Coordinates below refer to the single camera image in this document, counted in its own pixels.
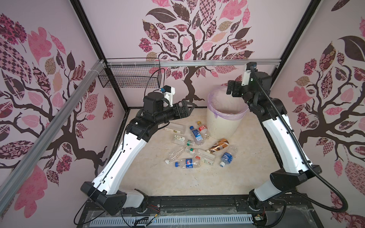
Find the clear rectangular bottle green label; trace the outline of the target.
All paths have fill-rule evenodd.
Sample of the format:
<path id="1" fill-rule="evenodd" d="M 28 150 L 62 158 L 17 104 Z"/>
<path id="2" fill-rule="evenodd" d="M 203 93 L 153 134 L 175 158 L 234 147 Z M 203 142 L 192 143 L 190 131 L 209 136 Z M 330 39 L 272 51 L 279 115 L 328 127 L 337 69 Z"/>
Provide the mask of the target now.
<path id="1" fill-rule="evenodd" d="M 186 131 L 186 126 L 177 123 L 169 123 L 168 126 L 164 127 L 164 130 L 171 133 L 184 135 Z"/>

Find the small clear bottle green cap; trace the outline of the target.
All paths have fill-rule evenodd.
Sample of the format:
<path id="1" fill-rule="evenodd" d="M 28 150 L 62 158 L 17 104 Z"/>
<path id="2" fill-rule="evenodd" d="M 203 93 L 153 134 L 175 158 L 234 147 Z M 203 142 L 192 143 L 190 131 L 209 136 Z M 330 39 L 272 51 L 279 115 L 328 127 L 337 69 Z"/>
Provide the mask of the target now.
<path id="1" fill-rule="evenodd" d="M 173 143 L 181 146 L 189 146 L 194 147 L 195 141 L 189 140 L 184 136 L 181 135 L 174 135 Z"/>

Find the clear bottle white cap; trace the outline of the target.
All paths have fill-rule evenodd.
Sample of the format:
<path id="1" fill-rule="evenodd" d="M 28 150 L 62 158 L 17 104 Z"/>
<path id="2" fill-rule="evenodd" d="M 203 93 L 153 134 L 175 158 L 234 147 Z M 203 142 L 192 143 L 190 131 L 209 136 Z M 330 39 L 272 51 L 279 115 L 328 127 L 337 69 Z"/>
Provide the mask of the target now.
<path id="1" fill-rule="evenodd" d="M 177 160 L 180 155 L 184 152 L 185 147 L 184 146 L 179 146 L 174 148 L 170 153 L 169 153 L 169 157 L 167 159 L 164 160 L 164 162 L 166 164 L 170 164 L 173 161 Z"/>

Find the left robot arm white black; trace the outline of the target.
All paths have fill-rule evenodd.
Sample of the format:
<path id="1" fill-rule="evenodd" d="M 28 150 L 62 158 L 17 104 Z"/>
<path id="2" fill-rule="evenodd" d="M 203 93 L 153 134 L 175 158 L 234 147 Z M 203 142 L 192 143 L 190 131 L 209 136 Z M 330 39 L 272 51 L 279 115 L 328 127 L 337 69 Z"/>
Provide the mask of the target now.
<path id="1" fill-rule="evenodd" d="M 188 101 L 172 102 L 168 93 L 151 92 L 143 99 L 140 109 L 125 128 L 122 143 L 102 172 L 86 181 L 81 191 L 109 215 L 116 215 L 123 208 L 142 208 L 147 195 L 141 191 L 120 191 L 121 181 L 134 158 L 159 130 L 159 125 L 172 120 L 187 118 L 196 108 Z"/>

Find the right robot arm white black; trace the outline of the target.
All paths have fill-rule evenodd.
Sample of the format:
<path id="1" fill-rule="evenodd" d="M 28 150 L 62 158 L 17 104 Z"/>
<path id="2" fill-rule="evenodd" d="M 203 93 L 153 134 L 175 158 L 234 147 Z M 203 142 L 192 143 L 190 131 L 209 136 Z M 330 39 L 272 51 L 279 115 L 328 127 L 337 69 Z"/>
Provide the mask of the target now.
<path id="1" fill-rule="evenodd" d="M 253 210 L 258 210 L 264 201 L 285 191 L 294 189 L 308 179 L 321 174 L 319 165 L 301 153 L 302 148 L 294 140 L 287 111 L 277 98 L 271 98 L 271 77 L 264 72 L 246 71 L 243 81 L 228 81 L 227 94 L 240 97 L 254 113 L 269 144 L 280 162 L 280 169 L 271 173 L 270 178 L 249 193 L 248 203 Z"/>

